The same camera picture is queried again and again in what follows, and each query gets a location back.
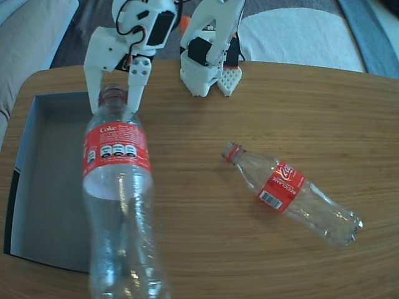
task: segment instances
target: plastic bottle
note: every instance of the plastic bottle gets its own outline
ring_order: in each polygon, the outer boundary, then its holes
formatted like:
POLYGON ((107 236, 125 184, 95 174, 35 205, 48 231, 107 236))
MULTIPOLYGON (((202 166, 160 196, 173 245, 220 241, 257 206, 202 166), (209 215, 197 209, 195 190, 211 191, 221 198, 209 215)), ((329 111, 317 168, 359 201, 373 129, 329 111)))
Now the plastic bottle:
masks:
POLYGON ((330 244, 351 244, 363 227, 352 211, 329 199, 303 174, 277 158, 251 153, 233 142, 222 157, 235 165, 260 200, 305 224, 330 244))
POLYGON ((127 93, 108 86, 84 141, 84 200, 92 228, 94 299, 170 298, 152 229, 147 139, 127 93))

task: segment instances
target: clear plastic bottle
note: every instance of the clear plastic bottle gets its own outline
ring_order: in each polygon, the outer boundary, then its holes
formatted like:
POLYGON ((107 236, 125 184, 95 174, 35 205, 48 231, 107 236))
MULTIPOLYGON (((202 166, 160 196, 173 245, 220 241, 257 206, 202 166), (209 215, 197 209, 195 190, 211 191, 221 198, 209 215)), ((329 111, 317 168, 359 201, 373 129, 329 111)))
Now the clear plastic bottle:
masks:
POLYGON ((277 158, 251 153, 233 142, 222 157, 235 165, 258 198, 305 224, 332 245, 351 244, 363 227, 352 211, 329 199, 300 172, 277 158))
POLYGON ((154 185, 142 125, 118 85, 101 94, 84 143, 94 299, 170 298, 152 229, 154 185))

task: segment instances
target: open box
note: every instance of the open box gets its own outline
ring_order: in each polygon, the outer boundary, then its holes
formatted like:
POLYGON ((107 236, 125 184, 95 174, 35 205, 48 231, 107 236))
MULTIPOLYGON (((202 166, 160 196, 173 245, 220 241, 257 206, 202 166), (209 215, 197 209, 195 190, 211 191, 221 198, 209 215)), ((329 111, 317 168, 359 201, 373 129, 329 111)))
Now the open box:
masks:
POLYGON ((90 233, 81 159, 91 116, 87 93, 35 97, 12 178, 5 254, 88 271, 90 233))

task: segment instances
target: robotic arm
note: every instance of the robotic arm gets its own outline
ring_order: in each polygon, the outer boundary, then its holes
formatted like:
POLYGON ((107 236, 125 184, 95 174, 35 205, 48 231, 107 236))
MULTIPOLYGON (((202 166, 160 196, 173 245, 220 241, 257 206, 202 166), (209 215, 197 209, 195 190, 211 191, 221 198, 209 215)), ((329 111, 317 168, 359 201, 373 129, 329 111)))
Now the robotic arm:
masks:
MULTIPOLYGON (((98 27, 94 31, 84 62, 93 113, 98 109, 103 72, 114 69, 128 72, 128 106, 133 112, 138 110, 152 58, 157 49, 164 48, 179 23, 185 1, 189 0, 179 0, 177 12, 174 0, 113 0, 116 29, 98 27)), ((225 95, 231 95, 239 83, 239 41, 233 35, 245 2, 202 0, 195 10, 181 40, 180 70, 182 81, 193 95, 205 97, 216 82, 225 95), (216 30, 203 30, 213 20, 216 30), (226 59, 228 68, 224 67, 226 59)))
POLYGON ((176 22, 173 0, 113 0, 116 29, 98 27, 84 63, 92 112, 98 109, 103 72, 128 72, 128 106, 138 110, 151 73, 151 60, 162 49, 176 22))

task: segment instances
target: red label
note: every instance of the red label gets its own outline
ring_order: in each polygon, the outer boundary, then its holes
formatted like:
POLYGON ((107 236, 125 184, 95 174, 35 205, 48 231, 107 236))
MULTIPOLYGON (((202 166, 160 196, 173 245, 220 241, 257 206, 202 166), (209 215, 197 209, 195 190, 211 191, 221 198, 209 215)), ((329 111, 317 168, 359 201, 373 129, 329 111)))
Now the red label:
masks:
POLYGON ((280 162, 258 197, 279 212, 284 212, 304 182, 305 176, 302 173, 291 168, 286 162, 280 162))
POLYGON ((122 122, 100 125, 87 133, 83 177, 97 167, 131 164, 151 170, 147 138, 139 127, 122 122))

